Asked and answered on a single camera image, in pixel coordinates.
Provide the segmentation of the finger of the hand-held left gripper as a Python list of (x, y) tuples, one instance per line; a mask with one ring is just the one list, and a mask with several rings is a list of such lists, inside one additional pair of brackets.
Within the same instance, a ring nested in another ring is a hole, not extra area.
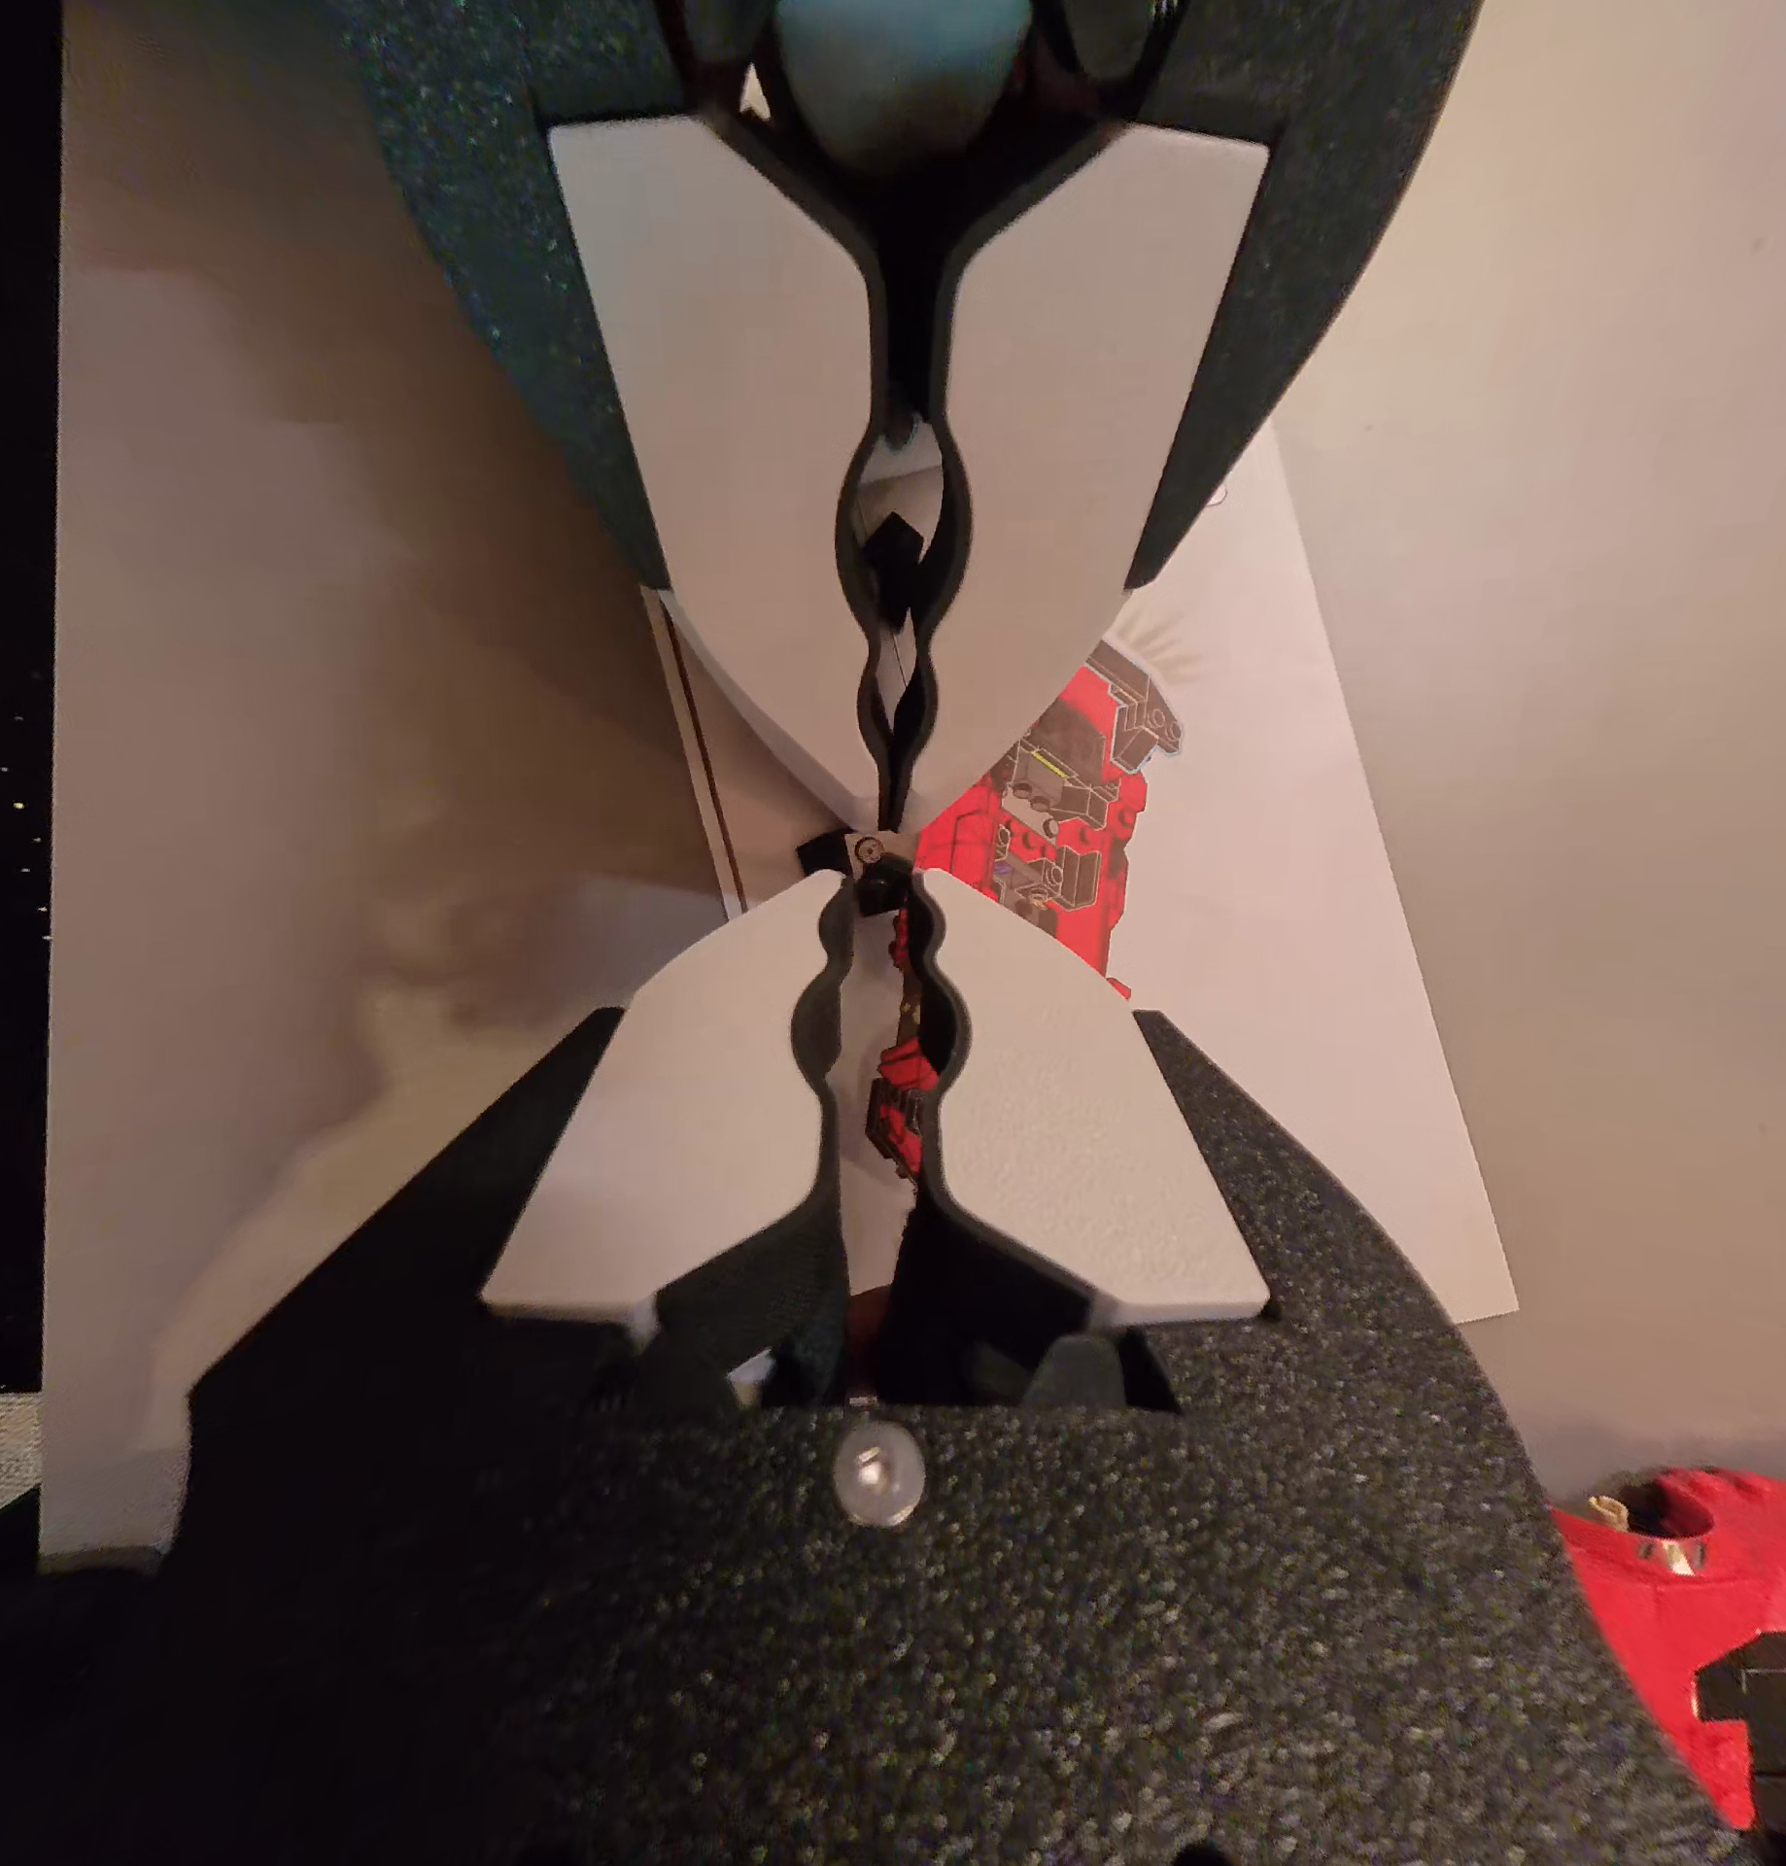
[(880, 268), (735, 117), (559, 126), (550, 159), (672, 616), (788, 773), (877, 828), (878, 653), (840, 537), (880, 431)]
[(1100, 134), (953, 279), (941, 414), (967, 540), (930, 628), (927, 828), (1062, 693), (1118, 614), (1270, 152)]

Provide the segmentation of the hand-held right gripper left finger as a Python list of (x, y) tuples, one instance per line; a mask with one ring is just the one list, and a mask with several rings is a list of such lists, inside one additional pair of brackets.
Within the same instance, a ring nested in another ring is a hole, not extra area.
[(495, 1314), (661, 1324), (661, 1298), (838, 1193), (854, 884), (797, 881), (646, 981), (508, 1235)]

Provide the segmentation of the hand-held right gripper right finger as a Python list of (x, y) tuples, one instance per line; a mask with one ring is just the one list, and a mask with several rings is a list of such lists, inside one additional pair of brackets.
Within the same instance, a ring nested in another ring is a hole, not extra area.
[(939, 1015), (922, 1141), (939, 1211), (1100, 1324), (1255, 1319), (1270, 1286), (1128, 1000), (944, 870), (914, 878), (910, 911)]

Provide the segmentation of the black lego wedge plate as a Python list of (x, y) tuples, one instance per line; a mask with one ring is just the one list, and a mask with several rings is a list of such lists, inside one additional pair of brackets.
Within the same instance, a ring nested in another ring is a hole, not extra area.
[(927, 597), (927, 542), (896, 511), (887, 512), (861, 544), (877, 612), (891, 631), (905, 628)]
[(834, 828), (802, 841), (793, 859), (805, 878), (821, 874), (849, 878), (861, 919), (905, 911), (914, 876), (910, 837)]

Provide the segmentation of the red lego car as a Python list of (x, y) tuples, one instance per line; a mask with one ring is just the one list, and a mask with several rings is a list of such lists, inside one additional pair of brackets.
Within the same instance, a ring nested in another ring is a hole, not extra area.
[(1552, 1518), (1669, 1745), (1721, 1819), (1786, 1863), (1786, 1482), (1671, 1468)]

